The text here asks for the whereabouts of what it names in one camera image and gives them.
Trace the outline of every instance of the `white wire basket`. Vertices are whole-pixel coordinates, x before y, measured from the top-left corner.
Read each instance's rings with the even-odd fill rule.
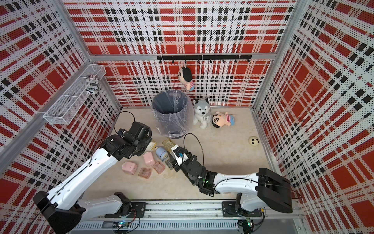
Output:
[[[101,80],[106,74],[103,65],[90,64],[85,66],[86,68],[77,80],[43,115],[50,124],[69,124],[90,95],[86,92],[87,86],[90,85],[89,81],[95,77]]]

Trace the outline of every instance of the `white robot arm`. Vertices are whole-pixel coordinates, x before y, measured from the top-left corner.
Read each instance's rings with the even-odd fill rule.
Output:
[[[104,171],[123,157],[142,155],[150,141],[149,127],[134,122],[128,132],[122,131],[121,136],[107,138],[93,156],[62,183],[48,193],[38,192],[33,200],[55,233],[65,234],[80,221],[99,215],[128,215],[132,209],[130,200],[120,192],[95,200],[80,200],[79,197]],[[266,168],[248,175],[224,175],[207,171],[196,161],[197,157],[184,148],[176,146],[172,151],[175,171],[182,170],[190,182],[199,187],[200,192],[207,195],[238,192],[240,202],[237,196],[237,214],[246,216],[265,205],[276,211],[292,212],[291,191],[283,189],[289,186],[289,181],[282,176]]]

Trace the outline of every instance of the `pink box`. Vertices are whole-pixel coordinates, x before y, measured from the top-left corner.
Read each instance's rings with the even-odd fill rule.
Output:
[[[165,165],[160,162],[156,162],[153,165],[153,169],[155,169],[158,174],[161,174],[165,170]]]
[[[143,157],[144,157],[144,162],[145,162],[147,167],[151,167],[156,163],[153,159],[152,152],[148,152],[146,154],[143,154]]]
[[[122,170],[126,174],[134,175],[137,171],[138,166],[133,162],[125,162],[122,164]]]
[[[139,172],[138,176],[144,177],[145,179],[148,179],[151,176],[151,169],[142,167],[140,169],[140,172]]]

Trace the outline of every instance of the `red plaid pattern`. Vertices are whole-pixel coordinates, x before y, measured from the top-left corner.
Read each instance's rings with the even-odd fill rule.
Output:
[[[372,1],[310,1],[256,110],[314,233],[374,232]]]
[[[93,54],[275,52],[295,1],[63,0]]]
[[[53,5],[0,6],[0,151],[85,59]]]
[[[149,106],[156,94],[183,89],[178,71],[186,66],[175,61],[103,61],[106,79],[122,106]],[[251,106],[264,79],[270,60],[235,62],[188,61],[195,89],[191,98],[211,98],[211,105]]]
[[[118,110],[99,90],[89,97],[69,125],[45,124],[0,178],[0,232],[26,233],[39,213],[32,197],[64,181],[110,134]],[[29,233],[51,233],[40,215]]]

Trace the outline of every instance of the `gray trash can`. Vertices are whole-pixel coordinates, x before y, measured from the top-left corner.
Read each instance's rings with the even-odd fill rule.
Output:
[[[152,112],[160,134],[178,139],[188,132],[193,121],[191,99],[179,90],[169,89],[152,100]]]

